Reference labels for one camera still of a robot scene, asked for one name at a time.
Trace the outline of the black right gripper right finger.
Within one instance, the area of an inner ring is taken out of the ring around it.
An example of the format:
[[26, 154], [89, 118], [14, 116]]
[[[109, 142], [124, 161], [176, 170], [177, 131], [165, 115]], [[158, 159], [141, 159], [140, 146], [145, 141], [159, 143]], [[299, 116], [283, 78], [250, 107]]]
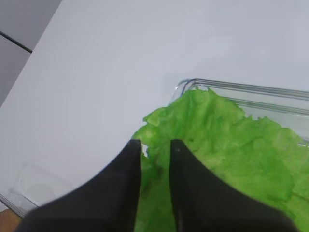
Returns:
[[178, 232], [295, 232], [281, 211], [232, 188], [182, 140], [171, 140], [169, 187]]

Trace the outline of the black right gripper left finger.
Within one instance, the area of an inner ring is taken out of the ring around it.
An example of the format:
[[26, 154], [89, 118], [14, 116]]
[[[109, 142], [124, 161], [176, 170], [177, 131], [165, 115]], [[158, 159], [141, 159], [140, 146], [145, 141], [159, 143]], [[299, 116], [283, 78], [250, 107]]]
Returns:
[[30, 211], [18, 232], [132, 232], [141, 186], [141, 142], [130, 140], [96, 176]]

